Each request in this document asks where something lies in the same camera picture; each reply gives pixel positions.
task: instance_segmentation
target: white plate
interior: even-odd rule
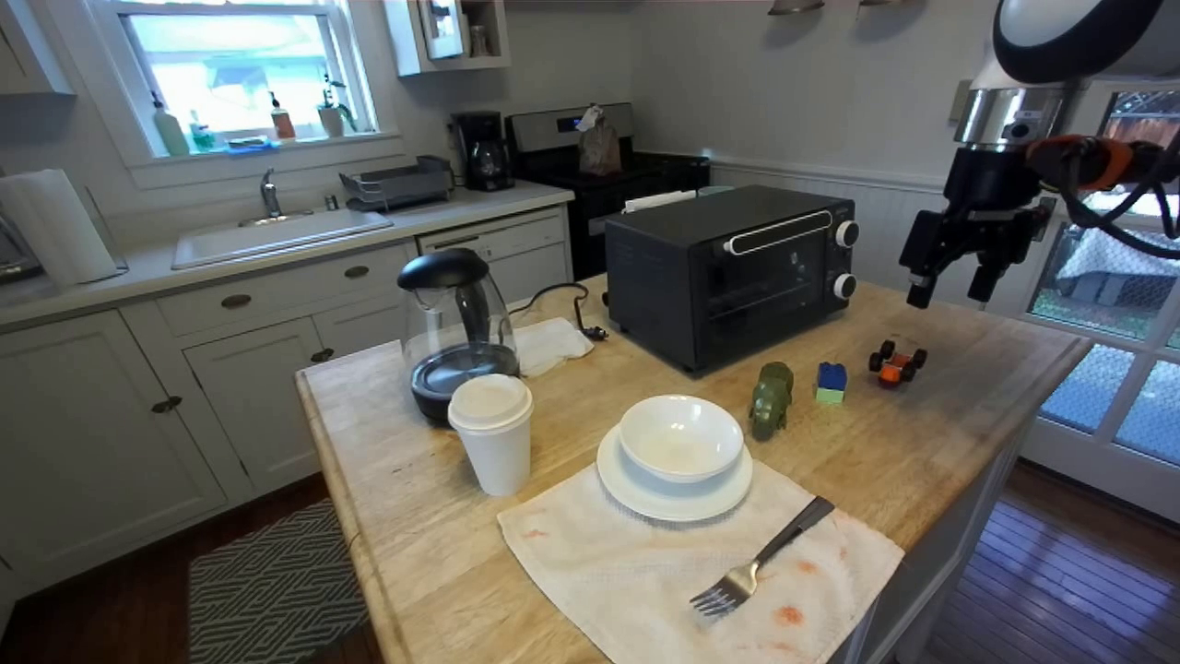
[[[698,483],[698,486],[677,486],[677,483],[660,483],[634,469],[634,462],[618,449],[618,432],[606,432],[599,443],[599,481],[600,486],[624,503],[629,512],[650,517],[650,520],[669,520],[669,525],[695,525],[695,520],[712,520],[729,512],[750,483],[754,483],[754,456],[742,445],[742,456],[729,472]]]

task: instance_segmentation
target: paper cup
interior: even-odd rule
[[[476,378],[451,394],[445,419],[483,496],[514,496],[531,469],[531,390],[516,378]]]

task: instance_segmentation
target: paper towel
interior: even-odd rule
[[[64,170],[0,177],[0,210],[20,225],[50,284],[89,284],[118,273],[97,219]]]

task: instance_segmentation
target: window sill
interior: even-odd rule
[[[263,165],[274,170],[315,170],[315,165],[342,165],[360,160],[396,160],[402,155],[398,132],[370,132],[370,138],[339,138],[339,139],[301,139],[301,145],[274,145],[267,150],[205,150],[186,160],[156,160],[146,165],[133,165],[135,188],[181,188],[205,180],[236,180],[257,177]]]

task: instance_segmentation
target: rug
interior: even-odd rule
[[[309,660],[360,626],[366,603],[332,507],[307,507],[189,568],[189,660]]]

